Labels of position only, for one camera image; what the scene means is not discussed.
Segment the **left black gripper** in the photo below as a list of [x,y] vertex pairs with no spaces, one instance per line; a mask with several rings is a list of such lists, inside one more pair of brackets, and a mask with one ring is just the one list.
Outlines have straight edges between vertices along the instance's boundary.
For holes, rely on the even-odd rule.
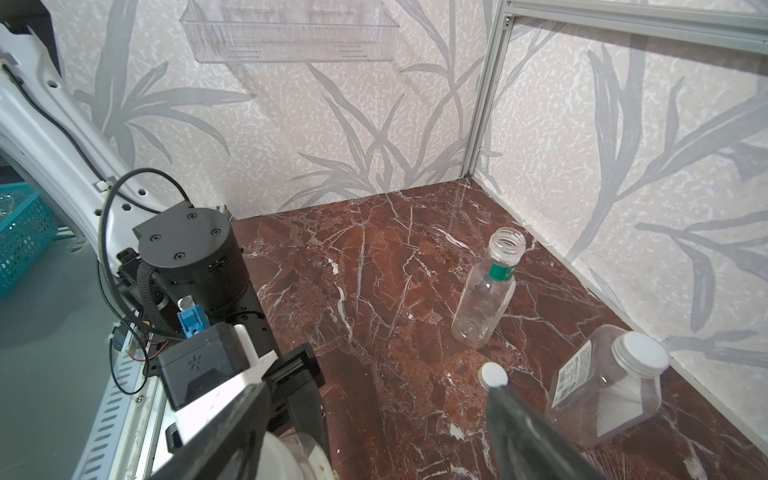
[[[177,302],[192,297],[211,324],[246,327],[256,352],[280,352],[251,282],[242,249],[221,212],[182,201],[132,229],[137,247],[117,254],[119,291],[139,309],[139,324],[160,336],[183,336]],[[267,431],[293,428],[329,453],[325,377],[315,352],[304,343],[279,358],[263,376],[272,415]]]

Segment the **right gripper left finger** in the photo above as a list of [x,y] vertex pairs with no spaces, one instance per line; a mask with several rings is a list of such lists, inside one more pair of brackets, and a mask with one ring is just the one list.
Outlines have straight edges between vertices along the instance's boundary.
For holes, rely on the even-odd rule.
[[270,412],[269,387],[247,386],[151,477],[254,479]]

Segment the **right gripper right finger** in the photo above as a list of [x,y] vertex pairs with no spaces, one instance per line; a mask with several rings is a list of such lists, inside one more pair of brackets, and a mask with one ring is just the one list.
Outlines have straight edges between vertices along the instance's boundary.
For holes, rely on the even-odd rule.
[[502,479],[602,479],[512,389],[492,387],[486,402],[491,450]]

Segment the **square clear plastic bottle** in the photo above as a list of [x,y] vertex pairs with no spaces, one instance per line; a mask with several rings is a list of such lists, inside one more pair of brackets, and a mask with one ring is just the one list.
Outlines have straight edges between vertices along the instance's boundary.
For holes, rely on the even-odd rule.
[[652,337],[602,325],[554,373],[545,419],[580,447],[604,443],[656,414],[669,363]]

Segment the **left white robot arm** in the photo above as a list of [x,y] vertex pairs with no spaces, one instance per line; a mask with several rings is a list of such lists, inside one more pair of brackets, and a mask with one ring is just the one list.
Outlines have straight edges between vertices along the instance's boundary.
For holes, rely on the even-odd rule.
[[163,207],[137,182],[62,86],[33,33],[1,33],[1,132],[20,164],[95,247],[115,300],[169,345],[151,363],[185,442],[208,445],[209,425],[250,384],[268,386],[267,430],[329,447],[308,345],[282,354],[231,224],[189,200]]

